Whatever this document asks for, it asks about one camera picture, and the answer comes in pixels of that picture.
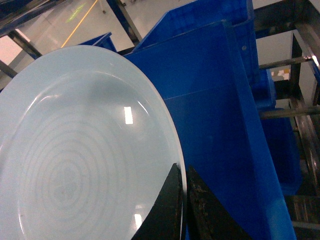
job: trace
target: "stainless steel frame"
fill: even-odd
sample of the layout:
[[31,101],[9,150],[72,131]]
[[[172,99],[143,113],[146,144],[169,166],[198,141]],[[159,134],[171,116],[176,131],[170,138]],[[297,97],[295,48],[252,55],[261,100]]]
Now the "stainless steel frame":
[[125,9],[123,3],[120,0],[106,0],[112,11],[114,12],[116,18],[119,20],[126,34],[129,36],[133,45],[138,45],[142,40],[140,33],[138,32],[134,22],[129,16],[127,10]]
[[[17,12],[9,14],[7,17],[0,19],[0,38],[9,36],[17,45],[26,51],[33,59],[41,57],[41,53],[29,43],[15,29],[21,24],[35,18],[36,16],[58,6],[65,0],[32,0]],[[0,70],[13,78],[17,73],[4,62],[0,62]]]
[[[260,69],[291,65],[289,81],[276,82],[281,99],[289,99],[290,110],[261,112],[262,119],[294,117],[306,166],[315,196],[286,197],[292,224],[298,239],[320,237],[320,13],[309,0],[283,0],[255,11],[257,38],[293,31],[291,59],[268,63]],[[301,63],[308,62],[317,84],[313,90],[313,105],[306,107],[299,80]]]

